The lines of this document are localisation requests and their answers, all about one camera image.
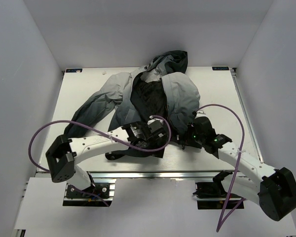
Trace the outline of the grey black gradient jacket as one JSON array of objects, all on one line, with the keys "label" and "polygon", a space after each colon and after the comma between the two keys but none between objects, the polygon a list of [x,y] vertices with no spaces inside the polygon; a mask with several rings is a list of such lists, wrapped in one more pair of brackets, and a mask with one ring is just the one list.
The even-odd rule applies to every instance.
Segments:
[{"label": "grey black gradient jacket", "polygon": [[81,105],[72,120],[95,126],[115,111],[109,125],[114,130],[131,122],[147,122],[149,116],[158,115],[167,119],[172,142],[200,148],[187,133],[200,101],[198,88],[185,74],[187,65],[187,52],[174,50],[154,57],[148,65],[131,73],[112,75]]}]

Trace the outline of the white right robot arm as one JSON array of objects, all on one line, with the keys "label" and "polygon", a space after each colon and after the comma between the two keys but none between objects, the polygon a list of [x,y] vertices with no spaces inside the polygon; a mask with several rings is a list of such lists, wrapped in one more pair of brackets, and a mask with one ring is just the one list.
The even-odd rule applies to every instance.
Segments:
[{"label": "white right robot arm", "polygon": [[217,134],[207,117],[198,117],[187,127],[188,137],[207,153],[245,175],[234,178],[232,172],[220,172],[213,178],[217,196],[226,196],[232,187],[233,194],[257,204],[274,221],[296,209],[296,180],[289,169],[277,169],[240,150],[230,138]]}]

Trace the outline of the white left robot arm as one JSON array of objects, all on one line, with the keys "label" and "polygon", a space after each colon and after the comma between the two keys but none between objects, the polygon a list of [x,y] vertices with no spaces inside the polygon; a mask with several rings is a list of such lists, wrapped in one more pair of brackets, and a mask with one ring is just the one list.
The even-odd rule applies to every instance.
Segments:
[{"label": "white left robot arm", "polygon": [[67,182],[76,187],[83,197],[89,197],[94,193],[93,179],[79,167],[79,163],[120,151],[135,150],[152,155],[164,149],[169,142],[170,131],[165,128],[165,122],[153,118],[148,123],[129,123],[109,132],[96,132],[89,137],[59,135],[45,154],[52,182]]}]

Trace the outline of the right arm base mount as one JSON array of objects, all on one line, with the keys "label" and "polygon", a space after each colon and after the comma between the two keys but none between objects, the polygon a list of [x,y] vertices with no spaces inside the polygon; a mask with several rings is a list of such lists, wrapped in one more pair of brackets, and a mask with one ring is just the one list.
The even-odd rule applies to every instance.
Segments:
[{"label": "right arm base mount", "polygon": [[210,182],[197,182],[196,190],[192,194],[197,200],[198,210],[222,210],[225,203],[228,187],[222,186],[222,181],[231,178],[233,172],[221,171]]}]

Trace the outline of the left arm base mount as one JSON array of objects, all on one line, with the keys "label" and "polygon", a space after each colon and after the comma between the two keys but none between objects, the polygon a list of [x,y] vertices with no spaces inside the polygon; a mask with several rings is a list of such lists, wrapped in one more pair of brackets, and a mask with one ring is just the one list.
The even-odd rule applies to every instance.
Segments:
[{"label": "left arm base mount", "polygon": [[110,179],[97,179],[87,172],[86,177],[74,175],[66,181],[63,206],[109,207],[114,183]]}]

